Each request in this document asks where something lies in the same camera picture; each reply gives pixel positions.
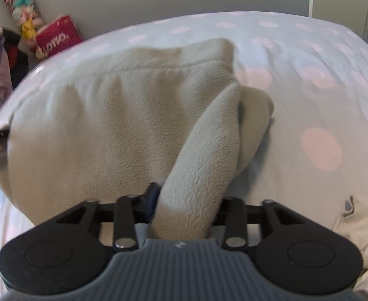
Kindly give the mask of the beige fleece garment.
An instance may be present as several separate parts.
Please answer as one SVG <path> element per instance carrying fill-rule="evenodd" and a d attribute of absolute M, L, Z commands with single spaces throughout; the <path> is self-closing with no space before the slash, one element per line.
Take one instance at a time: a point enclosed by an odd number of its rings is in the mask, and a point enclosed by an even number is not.
<path fill-rule="evenodd" d="M 265 92 L 238 82 L 233 55 L 230 41 L 210 39 L 63 70 L 15 108 L 0 141 L 0 189 L 37 225 L 154 182 L 152 235 L 204 238 L 274 111 Z"/>

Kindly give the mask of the pile of clothes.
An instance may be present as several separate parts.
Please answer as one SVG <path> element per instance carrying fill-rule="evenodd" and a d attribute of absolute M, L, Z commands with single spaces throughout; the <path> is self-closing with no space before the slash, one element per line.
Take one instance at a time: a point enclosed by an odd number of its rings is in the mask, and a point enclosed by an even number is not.
<path fill-rule="evenodd" d="M 0 99 L 5 101 L 29 70 L 29 60 L 20 48 L 21 36 L 0 26 Z"/>

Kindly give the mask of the polka dot bed sheet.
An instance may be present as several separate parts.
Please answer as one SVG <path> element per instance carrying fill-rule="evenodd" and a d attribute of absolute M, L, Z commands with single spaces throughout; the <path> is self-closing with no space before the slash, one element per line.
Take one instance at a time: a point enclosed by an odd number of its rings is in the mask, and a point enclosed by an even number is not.
<path fill-rule="evenodd" d="M 341 25 L 227 12 L 97 36 L 22 81 L 0 111 L 0 141 L 17 105 L 63 70 L 131 48 L 210 39 L 232 43 L 238 82 L 274 104 L 256 154 L 222 200 L 274 200 L 305 223 L 265 239 L 258 225 L 248 225 L 245 251 L 221 248 L 224 227 L 215 218 L 196 240 L 159 239 L 151 222 L 138 223 L 139 248 L 114 251 L 112 223 L 102 225 L 99 238 L 57 223 L 64 211 L 36 225 L 0 189 L 0 300 L 368 300 L 353 290 L 363 270 L 359 249 L 333 231 L 350 197 L 368 197 L 368 44 Z"/>

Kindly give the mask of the red Lotso bag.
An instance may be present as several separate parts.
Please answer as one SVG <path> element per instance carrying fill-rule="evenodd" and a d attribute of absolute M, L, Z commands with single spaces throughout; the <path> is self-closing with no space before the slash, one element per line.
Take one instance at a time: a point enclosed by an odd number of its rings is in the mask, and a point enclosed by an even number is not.
<path fill-rule="evenodd" d="M 59 16 L 41 28 L 35 40 L 36 57 L 40 60 L 54 56 L 83 42 L 69 14 Z"/>

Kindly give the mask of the stuffed toy column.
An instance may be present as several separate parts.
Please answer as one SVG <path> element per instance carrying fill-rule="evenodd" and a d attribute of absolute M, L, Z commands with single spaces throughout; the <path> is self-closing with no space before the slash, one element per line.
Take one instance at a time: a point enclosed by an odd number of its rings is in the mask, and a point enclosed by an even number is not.
<path fill-rule="evenodd" d="M 35 40 L 38 31 L 44 26 L 34 0 L 4 0 L 13 20 L 27 40 Z"/>

